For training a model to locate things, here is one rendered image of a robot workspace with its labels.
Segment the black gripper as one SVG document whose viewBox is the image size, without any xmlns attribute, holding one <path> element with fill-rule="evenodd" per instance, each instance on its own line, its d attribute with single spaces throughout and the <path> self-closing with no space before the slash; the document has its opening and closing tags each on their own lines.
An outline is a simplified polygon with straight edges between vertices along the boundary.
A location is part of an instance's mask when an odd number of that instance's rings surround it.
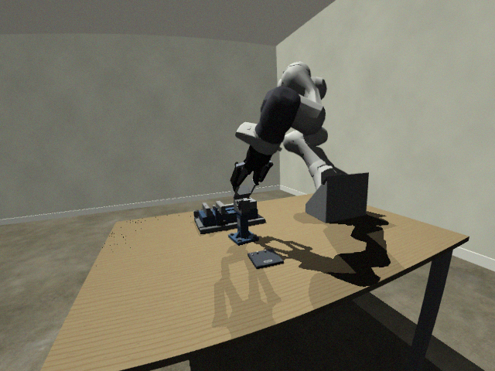
<svg viewBox="0 0 495 371">
<path fill-rule="evenodd" d="M 235 168 L 230 178 L 233 186 L 231 190 L 233 198 L 237 195 L 241 183 L 253 171 L 253 178 L 248 186 L 251 193 L 254 191 L 255 186 L 259 185 L 258 182 L 263 182 L 269 169 L 273 166 L 271 157 L 272 155 L 264 155 L 254 150 L 251 145 L 249 146 L 246 159 L 242 163 L 235 162 Z"/>
</svg>

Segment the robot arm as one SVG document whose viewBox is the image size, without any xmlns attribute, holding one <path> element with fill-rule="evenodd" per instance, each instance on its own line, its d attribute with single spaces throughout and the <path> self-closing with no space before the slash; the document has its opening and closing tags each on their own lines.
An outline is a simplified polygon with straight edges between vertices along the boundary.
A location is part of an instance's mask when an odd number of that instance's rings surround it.
<svg viewBox="0 0 495 371">
<path fill-rule="evenodd" d="M 266 93 L 260 121 L 257 124 L 244 122 L 235 136 L 264 155 L 281 151 L 279 146 L 283 142 L 287 151 L 296 153 L 305 161 L 317 190 L 327 176 L 347 173 L 336 168 L 325 152 L 316 147 L 328 138 L 323 127 L 326 111 L 321 102 L 327 88 L 322 77 L 310 76 L 305 63 L 290 64 L 278 86 Z M 285 135 L 290 128 L 296 131 Z"/>
</svg>

